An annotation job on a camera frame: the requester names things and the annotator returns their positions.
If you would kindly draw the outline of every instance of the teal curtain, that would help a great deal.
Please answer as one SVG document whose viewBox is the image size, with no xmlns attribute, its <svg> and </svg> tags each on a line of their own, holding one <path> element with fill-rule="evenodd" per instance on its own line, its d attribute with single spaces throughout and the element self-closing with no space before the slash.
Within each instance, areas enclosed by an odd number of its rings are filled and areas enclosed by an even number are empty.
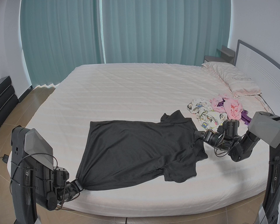
<svg viewBox="0 0 280 224">
<path fill-rule="evenodd" d="M 227 46 L 230 0 L 103 0 L 106 63 L 201 65 Z"/>
<path fill-rule="evenodd" d="M 75 67 L 103 63 L 95 0 L 22 0 L 20 33 L 33 87 L 58 84 Z"/>
</svg>

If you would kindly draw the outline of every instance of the pillow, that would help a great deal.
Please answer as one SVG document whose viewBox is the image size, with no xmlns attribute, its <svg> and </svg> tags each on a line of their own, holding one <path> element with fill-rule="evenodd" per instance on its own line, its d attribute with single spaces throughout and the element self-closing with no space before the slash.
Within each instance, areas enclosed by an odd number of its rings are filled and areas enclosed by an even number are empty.
<svg viewBox="0 0 280 224">
<path fill-rule="evenodd" d="M 229 87 L 234 97 L 261 95 L 260 87 L 232 64 L 226 62 L 207 62 L 202 66 L 215 72 Z"/>
</svg>

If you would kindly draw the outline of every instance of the bed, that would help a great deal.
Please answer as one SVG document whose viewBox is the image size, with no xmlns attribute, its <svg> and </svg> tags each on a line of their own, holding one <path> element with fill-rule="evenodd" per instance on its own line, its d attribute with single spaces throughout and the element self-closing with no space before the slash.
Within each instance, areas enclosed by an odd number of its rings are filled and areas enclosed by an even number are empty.
<svg viewBox="0 0 280 224">
<path fill-rule="evenodd" d="M 256 111 L 270 111 L 265 101 L 273 104 L 271 94 L 279 93 L 280 88 L 276 85 L 273 90 L 266 89 L 255 79 L 255 76 L 265 76 L 251 69 L 256 67 L 251 62 L 260 58 L 257 63 L 264 67 L 268 59 L 244 44 L 238 42 L 235 66 L 247 71 L 245 74 L 264 88 L 263 98 L 239 97 L 248 115 L 253 117 Z M 280 77 L 280 67 L 267 65 L 266 76 L 270 74 L 269 69 L 274 69 L 273 80 L 278 84 L 275 77 Z M 198 130 L 204 130 L 186 106 L 193 98 L 211 99 L 219 93 L 232 96 L 217 74 L 205 67 L 142 63 L 82 65 L 60 83 L 26 128 L 35 128 L 53 147 L 59 166 L 68 170 L 72 181 L 83 156 L 90 121 L 159 122 L 164 113 L 179 109 L 185 117 L 193 119 Z M 280 113 L 278 105 L 270 107 Z M 239 135 L 246 130 L 247 126 L 241 122 Z M 207 144 L 204 147 L 209 158 L 197 162 L 197 176 L 184 183 L 165 182 L 160 176 L 128 188 L 84 190 L 79 198 L 64 206 L 106 216 L 175 216 L 218 209 L 265 190 L 269 158 L 269 146 L 265 142 L 259 141 L 252 155 L 238 163 L 229 156 L 218 158 L 212 147 Z"/>
</svg>

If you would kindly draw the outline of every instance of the white headboard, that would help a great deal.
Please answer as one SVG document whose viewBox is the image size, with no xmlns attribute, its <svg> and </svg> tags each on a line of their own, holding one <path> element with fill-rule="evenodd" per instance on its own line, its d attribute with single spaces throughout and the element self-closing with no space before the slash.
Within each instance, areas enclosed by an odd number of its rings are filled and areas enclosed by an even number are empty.
<svg viewBox="0 0 280 224">
<path fill-rule="evenodd" d="M 280 64 L 258 49 L 238 40 L 234 65 L 257 83 L 262 98 L 280 115 Z"/>
</svg>

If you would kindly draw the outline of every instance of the label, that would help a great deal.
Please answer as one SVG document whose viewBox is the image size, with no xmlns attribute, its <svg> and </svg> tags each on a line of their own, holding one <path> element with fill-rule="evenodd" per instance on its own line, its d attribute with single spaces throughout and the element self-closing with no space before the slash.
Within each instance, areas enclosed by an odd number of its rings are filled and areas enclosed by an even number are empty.
<svg viewBox="0 0 280 224">
<path fill-rule="evenodd" d="M 78 182 L 77 180 L 75 180 L 75 184 L 78 186 L 78 188 L 79 188 L 81 191 L 83 190 L 82 186 L 79 184 L 79 182 Z"/>
<path fill-rule="evenodd" d="M 211 135 L 212 135 L 212 132 L 211 132 L 211 131 L 209 131 L 208 136 L 207 136 L 207 138 L 206 138 L 206 141 L 207 141 L 207 142 L 209 141 L 209 139 L 210 139 Z"/>
</svg>

